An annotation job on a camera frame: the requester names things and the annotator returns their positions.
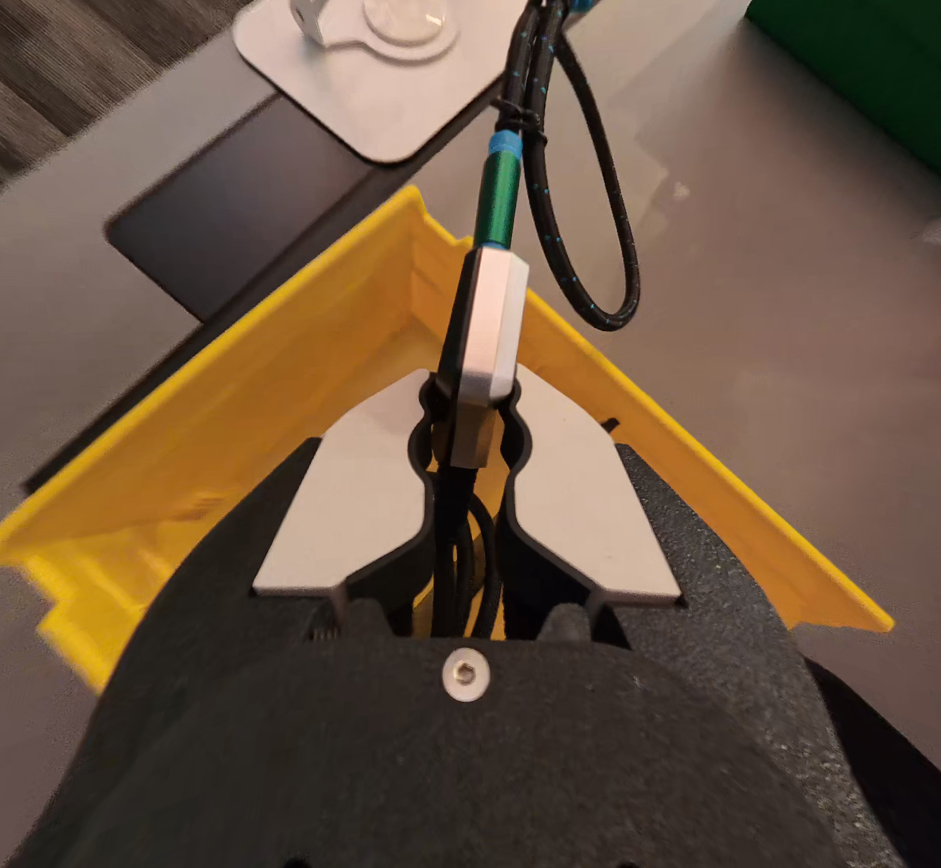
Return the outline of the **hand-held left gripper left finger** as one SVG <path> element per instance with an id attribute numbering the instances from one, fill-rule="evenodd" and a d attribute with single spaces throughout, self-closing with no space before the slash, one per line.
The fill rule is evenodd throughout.
<path id="1" fill-rule="evenodd" d="M 253 581 L 265 596 L 412 602 L 434 568 L 430 373 L 414 370 L 324 434 Z"/>

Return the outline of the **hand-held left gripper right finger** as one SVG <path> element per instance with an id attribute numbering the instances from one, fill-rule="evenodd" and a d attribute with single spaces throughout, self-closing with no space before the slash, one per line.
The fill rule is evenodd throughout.
<path id="1" fill-rule="evenodd" d="M 527 604 L 674 604 L 680 587 L 604 427 L 528 368 L 501 409 L 504 589 Z"/>

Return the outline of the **yellow plastic bin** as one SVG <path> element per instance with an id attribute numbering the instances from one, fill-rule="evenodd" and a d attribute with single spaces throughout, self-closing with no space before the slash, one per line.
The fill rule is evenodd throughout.
<path id="1" fill-rule="evenodd" d="M 305 439 L 435 368 L 464 255 L 408 186 L 286 281 L 2 523 L 2 564 L 51 603 L 38 633 L 105 689 L 199 541 Z M 603 421 L 723 540 L 788 629 L 894 619 L 532 290 L 520 361 Z"/>

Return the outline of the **silver port hub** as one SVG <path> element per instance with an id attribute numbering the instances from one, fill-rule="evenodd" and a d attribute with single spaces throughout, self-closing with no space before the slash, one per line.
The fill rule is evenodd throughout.
<path id="1" fill-rule="evenodd" d="M 529 273 L 494 242 L 464 258 L 435 374 L 443 409 L 432 447 L 440 466 L 477 470 L 488 462 L 499 405 L 516 380 Z"/>

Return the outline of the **braided hdmi cable green plugs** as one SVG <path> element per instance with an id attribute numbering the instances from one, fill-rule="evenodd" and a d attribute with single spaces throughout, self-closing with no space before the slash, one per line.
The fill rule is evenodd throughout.
<path id="1" fill-rule="evenodd" d="M 641 278 L 629 214 L 621 192 L 600 111 L 582 65 L 564 31 L 573 14 L 587 12 L 595 0 L 527 0 L 511 36 L 499 98 L 495 132 L 477 205 L 474 244 L 511 247 L 520 184 L 529 206 L 547 265 L 573 310 L 595 329 L 614 332 L 638 310 Z M 582 110 L 602 175 L 618 236 L 625 295 L 618 310 L 607 311 L 588 293 L 575 272 L 558 227 L 546 164 L 545 113 L 553 69 L 567 76 Z"/>

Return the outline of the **green plastic bin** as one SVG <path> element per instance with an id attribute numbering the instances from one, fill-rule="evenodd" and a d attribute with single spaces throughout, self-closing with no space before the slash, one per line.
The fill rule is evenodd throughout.
<path id="1" fill-rule="evenodd" d="M 940 0 L 751 0 L 747 19 L 940 172 Z"/>

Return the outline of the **black mat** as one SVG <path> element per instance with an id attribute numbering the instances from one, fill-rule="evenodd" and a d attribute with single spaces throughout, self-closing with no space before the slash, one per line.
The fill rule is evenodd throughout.
<path id="1" fill-rule="evenodd" d="M 206 321 L 372 172 L 297 104 L 269 98 L 115 215 L 105 235 Z"/>

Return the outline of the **white stand base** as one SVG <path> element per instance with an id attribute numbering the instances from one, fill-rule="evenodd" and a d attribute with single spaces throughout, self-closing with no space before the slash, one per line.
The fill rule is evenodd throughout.
<path id="1" fill-rule="evenodd" d="M 359 156 L 413 156 L 488 89 L 527 0 L 257 0 L 241 58 Z"/>

